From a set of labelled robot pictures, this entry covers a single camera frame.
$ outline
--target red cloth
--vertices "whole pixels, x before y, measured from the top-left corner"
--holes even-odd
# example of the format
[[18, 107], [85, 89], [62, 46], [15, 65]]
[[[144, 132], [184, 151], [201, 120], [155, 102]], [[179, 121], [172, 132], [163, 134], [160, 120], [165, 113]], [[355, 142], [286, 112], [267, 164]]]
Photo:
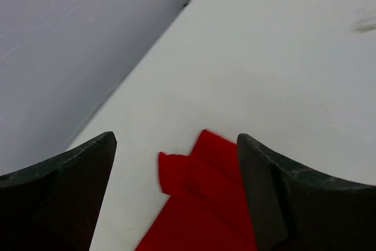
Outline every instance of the red cloth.
[[236, 145], [204, 130], [190, 156], [159, 153], [171, 197], [136, 251], [257, 250]]

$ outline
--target wall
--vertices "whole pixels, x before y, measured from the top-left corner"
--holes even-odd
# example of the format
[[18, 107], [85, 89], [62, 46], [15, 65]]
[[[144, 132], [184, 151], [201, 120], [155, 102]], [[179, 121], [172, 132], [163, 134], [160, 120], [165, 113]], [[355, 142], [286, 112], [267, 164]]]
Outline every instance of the wall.
[[0, 0], [0, 175], [64, 151], [186, 0]]

